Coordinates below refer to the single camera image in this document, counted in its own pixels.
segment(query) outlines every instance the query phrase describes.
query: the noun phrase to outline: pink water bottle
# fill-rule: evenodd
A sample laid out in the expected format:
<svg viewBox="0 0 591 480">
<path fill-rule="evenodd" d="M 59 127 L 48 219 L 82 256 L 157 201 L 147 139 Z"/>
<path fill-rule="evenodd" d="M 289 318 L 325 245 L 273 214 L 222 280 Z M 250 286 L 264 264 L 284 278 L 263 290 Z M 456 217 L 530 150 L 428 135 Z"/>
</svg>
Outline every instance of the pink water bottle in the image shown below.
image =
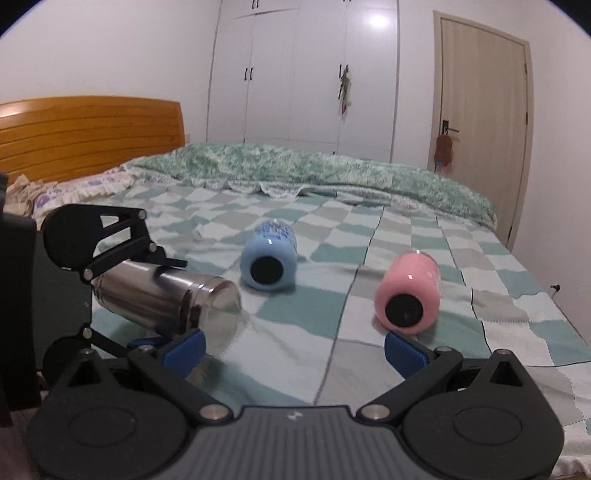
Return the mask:
<svg viewBox="0 0 591 480">
<path fill-rule="evenodd" d="M 392 262 L 375 294 L 374 308 L 388 330 L 413 335 L 437 320 L 440 300 L 437 262 L 427 254 L 412 251 Z"/>
</svg>

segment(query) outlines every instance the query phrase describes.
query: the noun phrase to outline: blue water bottle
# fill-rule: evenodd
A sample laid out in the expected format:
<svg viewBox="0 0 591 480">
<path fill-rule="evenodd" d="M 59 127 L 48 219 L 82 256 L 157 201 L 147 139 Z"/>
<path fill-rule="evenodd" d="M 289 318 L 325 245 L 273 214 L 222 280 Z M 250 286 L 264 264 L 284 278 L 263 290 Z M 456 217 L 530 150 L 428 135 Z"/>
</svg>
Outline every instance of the blue water bottle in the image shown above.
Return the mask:
<svg viewBox="0 0 591 480">
<path fill-rule="evenodd" d="M 278 220 L 259 225 L 240 258 L 242 278 L 257 290 L 275 291 L 293 285 L 296 268 L 296 236 Z"/>
</svg>

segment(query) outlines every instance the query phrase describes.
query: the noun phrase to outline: stainless steel thermos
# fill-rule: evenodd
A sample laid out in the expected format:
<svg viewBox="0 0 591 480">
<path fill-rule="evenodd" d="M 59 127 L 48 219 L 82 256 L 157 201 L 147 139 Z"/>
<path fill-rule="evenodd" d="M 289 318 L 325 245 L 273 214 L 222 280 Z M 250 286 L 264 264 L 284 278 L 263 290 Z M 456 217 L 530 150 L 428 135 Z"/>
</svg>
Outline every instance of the stainless steel thermos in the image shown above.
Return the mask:
<svg viewBox="0 0 591 480">
<path fill-rule="evenodd" d="M 126 260 L 93 282 L 100 305 L 167 338 L 199 328 L 218 355 L 241 321 L 238 288 L 222 277 Z"/>
</svg>

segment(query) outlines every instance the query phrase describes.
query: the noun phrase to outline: door handle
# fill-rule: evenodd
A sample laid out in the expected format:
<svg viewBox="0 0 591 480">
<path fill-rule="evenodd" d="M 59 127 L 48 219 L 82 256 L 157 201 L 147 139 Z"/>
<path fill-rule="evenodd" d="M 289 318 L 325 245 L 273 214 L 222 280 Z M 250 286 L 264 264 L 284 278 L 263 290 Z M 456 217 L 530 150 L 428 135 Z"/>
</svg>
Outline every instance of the door handle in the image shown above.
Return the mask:
<svg viewBox="0 0 591 480">
<path fill-rule="evenodd" d="M 455 132 L 457 134 L 460 133 L 459 130 L 456 130 L 455 128 L 450 128 L 449 127 L 449 120 L 444 120 L 443 122 L 441 122 L 441 133 L 447 135 L 447 132 L 449 130 L 451 130 L 452 132 Z"/>
</svg>

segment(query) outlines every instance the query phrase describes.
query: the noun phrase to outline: white wall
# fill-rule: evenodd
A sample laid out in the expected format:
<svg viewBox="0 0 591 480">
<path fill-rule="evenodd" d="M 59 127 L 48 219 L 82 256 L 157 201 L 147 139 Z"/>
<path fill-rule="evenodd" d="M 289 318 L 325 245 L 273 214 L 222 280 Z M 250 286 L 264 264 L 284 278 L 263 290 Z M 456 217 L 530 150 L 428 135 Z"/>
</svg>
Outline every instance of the white wall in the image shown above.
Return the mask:
<svg viewBox="0 0 591 480">
<path fill-rule="evenodd" d="M 399 0 L 400 80 L 394 163 L 427 167 L 435 79 L 433 11 L 484 23 L 520 37 L 519 6 L 524 1 L 530 0 Z"/>
<path fill-rule="evenodd" d="M 591 37 L 547 0 L 522 4 L 531 26 L 534 141 L 513 253 L 591 344 Z"/>
<path fill-rule="evenodd" d="M 0 38 L 0 103 L 61 95 L 176 100 L 191 141 L 205 141 L 220 2 L 43 0 Z"/>
</svg>

